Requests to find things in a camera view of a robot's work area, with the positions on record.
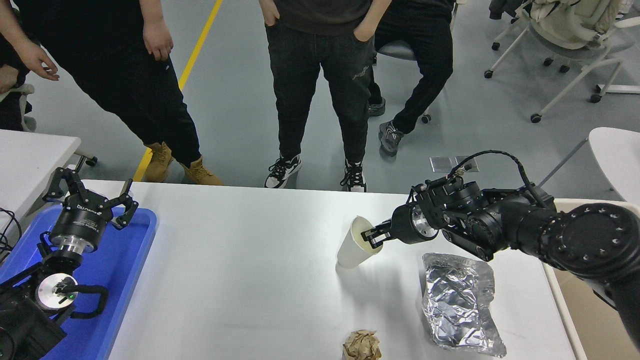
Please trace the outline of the person's right hand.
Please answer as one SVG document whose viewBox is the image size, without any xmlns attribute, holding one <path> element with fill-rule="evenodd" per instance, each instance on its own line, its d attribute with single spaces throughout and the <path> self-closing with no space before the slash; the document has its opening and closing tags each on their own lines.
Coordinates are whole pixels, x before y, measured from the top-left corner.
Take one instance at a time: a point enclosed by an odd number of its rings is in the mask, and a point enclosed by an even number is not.
<svg viewBox="0 0 640 360">
<path fill-rule="evenodd" d="M 57 65 L 41 46 L 27 40 L 15 45 L 14 50 L 16 50 L 22 63 L 39 77 L 50 81 L 58 81 L 60 79 Z"/>
<path fill-rule="evenodd" d="M 262 10 L 263 22 L 266 27 L 273 27 L 281 18 L 281 14 L 277 9 L 274 0 L 259 0 L 259 5 Z"/>
</svg>

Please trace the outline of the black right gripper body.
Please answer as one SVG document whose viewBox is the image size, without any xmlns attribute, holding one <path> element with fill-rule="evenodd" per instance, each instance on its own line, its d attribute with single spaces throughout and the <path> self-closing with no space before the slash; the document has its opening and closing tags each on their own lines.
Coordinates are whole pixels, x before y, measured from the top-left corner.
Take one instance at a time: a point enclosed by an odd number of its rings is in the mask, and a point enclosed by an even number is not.
<svg viewBox="0 0 640 360">
<path fill-rule="evenodd" d="M 397 207 L 391 215 L 390 234 L 408 245 L 426 242 L 426 218 L 420 206 L 405 203 Z"/>
</svg>

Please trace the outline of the person's left hand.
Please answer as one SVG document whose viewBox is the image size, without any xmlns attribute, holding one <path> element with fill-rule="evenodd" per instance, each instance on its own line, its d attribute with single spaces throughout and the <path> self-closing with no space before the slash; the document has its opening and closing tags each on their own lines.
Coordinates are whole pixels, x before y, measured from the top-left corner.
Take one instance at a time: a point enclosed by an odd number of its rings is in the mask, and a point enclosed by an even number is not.
<svg viewBox="0 0 640 360">
<path fill-rule="evenodd" d="M 359 43 L 368 43 L 368 41 L 374 37 L 376 29 L 377 25 L 375 25 L 375 23 L 362 20 L 361 23 L 354 28 L 353 35 Z"/>
<path fill-rule="evenodd" d="M 174 43 L 169 27 L 164 19 L 145 20 L 142 29 L 142 39 L 149 55 L 154 60 L 167 61 L 173 50 Z"/>
</svg>

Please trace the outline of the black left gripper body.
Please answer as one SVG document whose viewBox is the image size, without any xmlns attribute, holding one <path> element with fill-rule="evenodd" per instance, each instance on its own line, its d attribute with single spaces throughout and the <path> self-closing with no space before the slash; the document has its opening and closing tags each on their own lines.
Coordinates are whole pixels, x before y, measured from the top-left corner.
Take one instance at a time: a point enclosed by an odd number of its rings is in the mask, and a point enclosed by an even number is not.
<svg viewBox="0 0 640 360">
<path fill-rule="evenodd" d="M 112 218 L 110 208 L 100 208 L 98 203 L 86 203 L 79 196 L 69 196 L 62 203 L 62 211 L 50 231 L 50 243 L 61 244 L 62 239 L 75 237 L 90 244 L 100 244 Z"/>
</svg>

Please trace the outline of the person's hand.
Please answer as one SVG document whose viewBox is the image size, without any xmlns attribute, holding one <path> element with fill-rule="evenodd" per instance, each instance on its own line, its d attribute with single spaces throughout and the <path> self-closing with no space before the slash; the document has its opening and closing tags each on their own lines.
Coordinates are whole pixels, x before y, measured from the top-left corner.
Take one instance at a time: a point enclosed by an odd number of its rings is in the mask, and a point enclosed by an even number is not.
<svg viewBox="0 0 640 360">
<path fill-rule="evenodd" d="M 18 82 L 18 69 L 9 66 L 8 64 L 3 64 L 0 66 L 0 93 L 4 94 L 10 91 L 16 86 Z"/>
</svg>

